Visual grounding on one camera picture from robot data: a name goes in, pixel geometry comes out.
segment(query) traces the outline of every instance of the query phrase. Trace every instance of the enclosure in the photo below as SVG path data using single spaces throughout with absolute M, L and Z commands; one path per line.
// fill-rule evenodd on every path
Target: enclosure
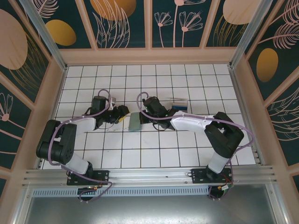
M 3 0 L 1 221 L 299 222 L 298 15 L 298 0 Z M 36 148 L 48 120 L 81 116 L 100 89 L 130 113 L 76 137 L 74 153 L 113 183 L 82 205 L 81 186 Z M 213 156 L 205 135 L 129 131 L 137 104 L 146 109 L 141 92 L 166 109 L 224 112 L 253 133 L 232 157 L 229 195 L 210 200 L 210 185 L 188 176 Z M 251 141 L 242 131 L 240 147 Z

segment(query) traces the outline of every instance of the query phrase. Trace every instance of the white grid floor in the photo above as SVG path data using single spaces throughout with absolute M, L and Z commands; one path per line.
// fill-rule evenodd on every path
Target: white grid floor
M 244 125 L 233 84 L 225 64 L 164 64 L 73 66 L 68 68 L 56 119 L 82 115 L 99 89 L 110 90 L 116 105 L 138 112 L 136 97 L 141 91 L 157 96 L 170 109 L 170 98 L 186 98 L 193 114 L 225 112 Z M 152 124 L 129 132 L 130 116 L 123 122 L 76 138 L 75 153 L 94 168 L 157 168 L 206 166 L 214 153 L 205 135 L 187 131 L 156 131 Z M 247 134 L 240 146 L 248 142 Z M 233 165 L 255 165 L 250 147 L 239 151 Z M 47 161 L 43 169 L 57 168 Z

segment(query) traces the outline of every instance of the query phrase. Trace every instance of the green sponge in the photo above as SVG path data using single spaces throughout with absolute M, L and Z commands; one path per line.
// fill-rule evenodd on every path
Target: green sponge
M 131 113 L 129 131 L 136 132 L 141 130 L 141 124 L 139 120 L 139 112 Z

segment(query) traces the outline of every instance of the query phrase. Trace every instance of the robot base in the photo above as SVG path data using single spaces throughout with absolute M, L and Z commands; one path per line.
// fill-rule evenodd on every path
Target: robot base
M 224 168 L 221 173 L 214 177 L 214 179 L 210 179 L 207 176 L 206 168 L 192 169 L 190 177 L 192 178 L 192 183 L 226 183 L 226 179 L 223 176 L 225 175 L 230 181 L 231 178 L 231 169 Z
M 94 170 L 91 179 L 99 181 L 108 181 L 109 180 L 109 170 Z M 107 185 L 107 183 L 98 183 L 82 179 L 71 172 L 68 173 L 66 185 L 68 186 L 97 186 L 97 185 Z

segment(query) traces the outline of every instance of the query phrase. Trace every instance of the cable connector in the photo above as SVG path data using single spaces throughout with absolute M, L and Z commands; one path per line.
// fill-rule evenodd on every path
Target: cable connector
M 221 187 L 221 190 L 227 190 L 228 189 L 228 185 L 224 185 Z

